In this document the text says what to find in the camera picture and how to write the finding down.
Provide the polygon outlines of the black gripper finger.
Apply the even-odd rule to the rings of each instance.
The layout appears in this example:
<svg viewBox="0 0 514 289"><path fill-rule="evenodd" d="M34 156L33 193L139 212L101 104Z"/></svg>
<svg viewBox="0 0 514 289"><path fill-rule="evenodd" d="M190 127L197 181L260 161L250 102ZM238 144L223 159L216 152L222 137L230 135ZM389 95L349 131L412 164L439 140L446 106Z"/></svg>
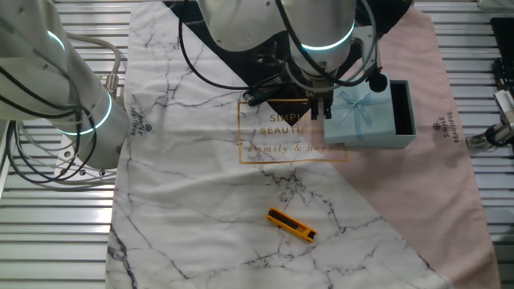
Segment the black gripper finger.
<svg viewBox="0 0 514 289"><path fill-rule="evenodd" d="M318 120L320 118L329 120L332 118L331 100L311 100L310 106L312 120Z"/></svg>

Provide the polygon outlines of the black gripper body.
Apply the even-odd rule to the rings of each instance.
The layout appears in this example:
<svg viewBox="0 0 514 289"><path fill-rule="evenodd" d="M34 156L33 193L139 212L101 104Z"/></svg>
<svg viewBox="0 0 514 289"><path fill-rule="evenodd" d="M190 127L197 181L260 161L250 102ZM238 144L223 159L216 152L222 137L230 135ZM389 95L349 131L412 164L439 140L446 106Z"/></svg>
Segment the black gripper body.
<svg viewBox="0 0 514 289"><path fill-rule="evenodd" d="M311 100L324 101L330 104L333 102L333 82L327 79L312 79L308 81L308 86L312 88L307 93L307 97Z"/></svg>

